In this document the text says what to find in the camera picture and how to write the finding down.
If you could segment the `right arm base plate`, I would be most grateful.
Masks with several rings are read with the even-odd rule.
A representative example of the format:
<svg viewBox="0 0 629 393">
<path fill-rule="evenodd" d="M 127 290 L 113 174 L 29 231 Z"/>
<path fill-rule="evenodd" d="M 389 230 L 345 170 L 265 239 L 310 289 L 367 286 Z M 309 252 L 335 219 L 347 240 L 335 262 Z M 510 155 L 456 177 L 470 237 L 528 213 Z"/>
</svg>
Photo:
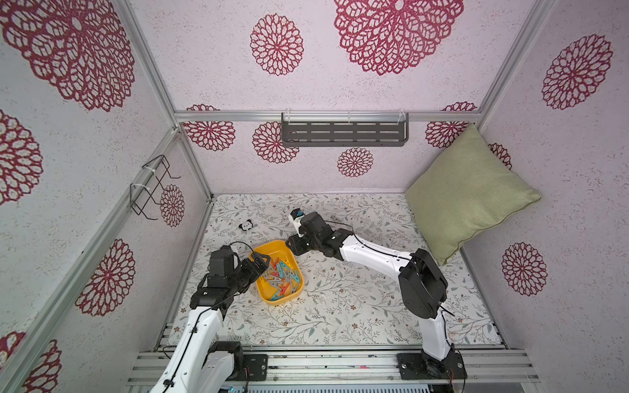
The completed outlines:
<svg viewBox="0 0 629 393">
<path fill-rule="evenodd" d="M 468 377 L 463 357 L 451 350 L 444 360 L 435 360 L 423 351 L 398 353 L 397 365 L 402 380 L 464 380 Z"/>
</svg>

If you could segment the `red clothespin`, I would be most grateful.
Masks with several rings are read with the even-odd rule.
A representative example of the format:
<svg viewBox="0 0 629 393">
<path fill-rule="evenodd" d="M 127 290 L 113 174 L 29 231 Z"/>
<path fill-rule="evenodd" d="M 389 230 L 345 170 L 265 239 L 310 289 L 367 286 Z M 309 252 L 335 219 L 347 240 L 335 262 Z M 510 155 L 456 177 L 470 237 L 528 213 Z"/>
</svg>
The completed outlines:
<svg viewBox="0 0 629 393">
<path fill-rule="evenodd" d="M 287 282 L 281 283 L 277 287 L 276 292 L 271 297 L 271 301 L 283 300 L 287 296 L 290 296 L 291 294 L 293 294 L 293 289 L 294 289 L 293 281 L 287 281 Z"/>
</svg>

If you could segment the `teal clothespin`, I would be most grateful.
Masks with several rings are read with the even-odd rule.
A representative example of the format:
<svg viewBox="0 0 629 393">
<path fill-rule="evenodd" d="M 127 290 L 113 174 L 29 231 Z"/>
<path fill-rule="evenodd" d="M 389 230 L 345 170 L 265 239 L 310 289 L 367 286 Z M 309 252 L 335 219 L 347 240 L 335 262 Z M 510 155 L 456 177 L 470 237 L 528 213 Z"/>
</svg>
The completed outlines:
<svg viewBox="0 0 629 393">
<path fill-rule="evenodd" d="M 300 283 L 301 279 L 299 273 L 296 270 L 292 269 L 289 265 L 284 263 L 283 261 L 278 262 L 276 265 L 278 275 L 284 281 L 295 281 L 296 283 Z"/>
</svg>

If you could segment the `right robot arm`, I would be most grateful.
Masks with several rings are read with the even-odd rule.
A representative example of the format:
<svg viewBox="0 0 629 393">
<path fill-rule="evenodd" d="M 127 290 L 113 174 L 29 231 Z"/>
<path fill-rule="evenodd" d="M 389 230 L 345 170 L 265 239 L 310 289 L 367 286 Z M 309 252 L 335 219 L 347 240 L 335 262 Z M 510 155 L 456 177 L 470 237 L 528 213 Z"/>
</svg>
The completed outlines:
<svg viewBox="0 0 629 393">
<path fill-rule="evenodd" d="M 419 318 L 424 355 L 435 361 L 450 355 L 452 343 L 442 309 L 448 283 L 428 251 L 401 252 L 380 246 L 357 235 L 348 224 L 333 229 L 316 212 L 306 214 L 297 208 L 289 217 L 296 234 L 286 240 L 286 246 L 294 255 L 320 252 L 393 278 L 399 284 L 404 306 Z"/>
</svg>

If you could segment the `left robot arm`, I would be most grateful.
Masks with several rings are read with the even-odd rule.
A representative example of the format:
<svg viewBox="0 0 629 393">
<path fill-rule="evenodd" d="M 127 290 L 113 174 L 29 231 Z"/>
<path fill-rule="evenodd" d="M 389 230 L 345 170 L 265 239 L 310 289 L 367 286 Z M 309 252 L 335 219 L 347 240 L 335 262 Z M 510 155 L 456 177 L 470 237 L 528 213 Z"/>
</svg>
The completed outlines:
<svg viewBox="0 0 629 393">
<path fill-rule="evenodd" d="M 183 336 L 153 392 L 221 392 L 242 370 L 237 342 L 214 344 L 234 298 L 270 267 L 268 255 L 251 251 L 240 259 L 230 245 L 211 252 L 208 272 L 191 296 Z"/>
</svg>

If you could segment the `yellow plastic storage box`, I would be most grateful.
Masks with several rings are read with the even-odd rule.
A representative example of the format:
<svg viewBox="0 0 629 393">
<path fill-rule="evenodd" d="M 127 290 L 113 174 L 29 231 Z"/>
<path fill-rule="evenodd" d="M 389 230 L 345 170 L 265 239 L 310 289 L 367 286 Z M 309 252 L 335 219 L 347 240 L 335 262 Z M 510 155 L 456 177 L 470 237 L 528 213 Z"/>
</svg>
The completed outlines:
<svg viewBox="0 0 629 393">
<path fill-rule="evenodd" d="M 262 300 L 270 306 L 279 306 L 296 300 L 301 295 L 306 280 L 295 255 L 285 242 L 281 240 L 268 242 L 256 247 L 254 251 L 270 257 L 268 269 L 256 281 Z"/>
</svg>

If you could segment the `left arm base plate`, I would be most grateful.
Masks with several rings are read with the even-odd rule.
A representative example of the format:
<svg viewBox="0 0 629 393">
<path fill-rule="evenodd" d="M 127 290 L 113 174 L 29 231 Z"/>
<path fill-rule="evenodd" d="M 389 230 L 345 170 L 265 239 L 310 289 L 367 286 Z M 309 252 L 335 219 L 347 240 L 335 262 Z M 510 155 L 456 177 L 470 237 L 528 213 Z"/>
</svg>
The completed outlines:
<svg viewBox="0 0 629 393">
<path fill-rule="evenodd" d="M 263 382 L 267 379 L 269 357 L 266 354 L 235 355 L 234 371 L 227 382 Z"/>
</svg>

